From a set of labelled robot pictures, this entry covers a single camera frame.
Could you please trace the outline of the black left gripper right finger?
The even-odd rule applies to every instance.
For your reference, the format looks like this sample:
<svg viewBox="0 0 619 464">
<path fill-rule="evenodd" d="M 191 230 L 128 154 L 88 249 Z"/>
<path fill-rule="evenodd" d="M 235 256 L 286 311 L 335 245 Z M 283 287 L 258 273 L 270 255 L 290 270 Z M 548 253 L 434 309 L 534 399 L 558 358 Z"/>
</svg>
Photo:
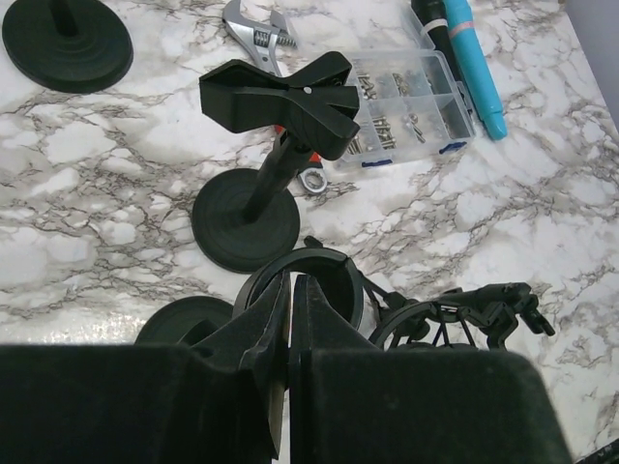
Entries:
<svg viewBox="0 0 619 464">
<path fill-rule="evenodd" d="M 568 463 L 538 371 L 515 354 L 384 351 L 297 278 L 289 359 L 294 463 Z"/>
</svg>

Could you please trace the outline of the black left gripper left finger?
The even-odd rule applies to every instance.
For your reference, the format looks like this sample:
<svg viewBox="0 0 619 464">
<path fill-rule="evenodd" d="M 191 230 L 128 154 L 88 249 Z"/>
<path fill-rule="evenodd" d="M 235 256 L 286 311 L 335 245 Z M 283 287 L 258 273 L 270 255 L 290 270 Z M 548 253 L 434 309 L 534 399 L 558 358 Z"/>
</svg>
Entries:
<svg viewBox="0 0 619 464">
<path fill-rule="evenodd" d="M 287 275 L 193 346 L 5 345 L 5 463 L 268 463 L 280 453 Z"/>
</svg>

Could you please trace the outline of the black tripod shock-mount stand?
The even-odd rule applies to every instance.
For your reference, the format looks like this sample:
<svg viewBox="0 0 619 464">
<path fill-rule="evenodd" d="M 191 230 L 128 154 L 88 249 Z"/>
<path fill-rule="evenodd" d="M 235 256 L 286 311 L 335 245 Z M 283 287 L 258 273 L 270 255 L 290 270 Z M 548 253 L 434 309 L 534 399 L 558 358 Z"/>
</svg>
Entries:
<svg viewBox="0 0 619 464">
<path fill-rule="evenodd" d="M 235 315 L 249 309 L 282 272 L 314 277 L 331 307 L 351 326 L 361 323 L 365 300 L 378 322 L 369 341 L 382 349 L 474 348 L 470 328 L 486 336 L 489 349 L 504 350 L 518 322 L 533 334 L 554 336 L 555 330 L 538 310 L 539 298 L 525 282 L 491 283 L 475 290 L 448 290 L 419 301 L 389 292 L 366 277 L 345 253 L 307 236 L 304 246 L 279 257 L 251 274 L 234 303 Z"/>
</svg>

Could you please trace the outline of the black clip desk stand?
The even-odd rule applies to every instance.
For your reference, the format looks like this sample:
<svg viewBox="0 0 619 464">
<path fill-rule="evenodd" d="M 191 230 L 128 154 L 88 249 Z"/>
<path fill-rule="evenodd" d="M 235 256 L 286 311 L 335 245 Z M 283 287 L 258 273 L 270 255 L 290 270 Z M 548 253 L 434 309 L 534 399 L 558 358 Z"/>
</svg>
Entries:
<svg viewBox="0 0 619 464">
<path fill-rule="evenodd" d="M 196 196 L 192 233 L 211 261 L 250 274 L 295 247 L 300 215 L 288 185 L 313 155 L 339 160 L 360 129 L 351 70 L 342 53 L 329 51 L 287 77 L 241 60 L 200 77 L 202 113 L 223 128 L 281 129 L 260 168 L 222 172 Z"/>
</svg>

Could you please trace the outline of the blue microphone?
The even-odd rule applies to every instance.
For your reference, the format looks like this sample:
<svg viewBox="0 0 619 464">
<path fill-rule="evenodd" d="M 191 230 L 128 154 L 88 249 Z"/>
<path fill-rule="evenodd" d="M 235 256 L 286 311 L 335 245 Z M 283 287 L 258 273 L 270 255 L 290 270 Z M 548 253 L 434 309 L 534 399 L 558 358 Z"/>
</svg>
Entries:
<svg viewBox="0 0 619 464">
<path fill-rule="evenodd" d="M 465 0 L 446 0 L 449 37 L 461 75 L 477 114 L 491 140 L 508 135 L 503 105 L 481 48 L 472 10 Z"/>
</svg>

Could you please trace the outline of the tall black shock-mount stand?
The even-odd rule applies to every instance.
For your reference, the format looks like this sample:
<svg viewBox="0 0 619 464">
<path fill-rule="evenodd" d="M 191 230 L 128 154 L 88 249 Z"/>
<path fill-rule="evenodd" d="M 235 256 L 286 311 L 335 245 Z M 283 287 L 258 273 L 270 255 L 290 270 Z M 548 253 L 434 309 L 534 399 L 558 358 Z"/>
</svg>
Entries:
<svg viewBox="0 0 619 464">
<path fill-rule="evenodd" d="M 7 9 L 1 32 L 13 64 L 54 91 L 99 92 L 133 63 L 127 27 L 101 1 L 18 0 Z"/>
</svg>

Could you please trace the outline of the black microphone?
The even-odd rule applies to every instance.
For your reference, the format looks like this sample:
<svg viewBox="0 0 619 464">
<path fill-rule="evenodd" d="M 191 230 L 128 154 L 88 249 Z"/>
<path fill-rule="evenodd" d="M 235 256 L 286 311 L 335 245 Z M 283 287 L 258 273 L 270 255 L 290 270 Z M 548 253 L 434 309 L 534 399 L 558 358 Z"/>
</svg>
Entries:
<svg viewBox="0 0 619 464">
<path fill-rule="evenodd" d="M 456 82 L 463 83 L 457 58 L 449 37 L 447 13 L 442 0 L 411 0 L 411 8 L 423 25 L 422 34 L 433 41 L 452 72 Z"/>
</svg>

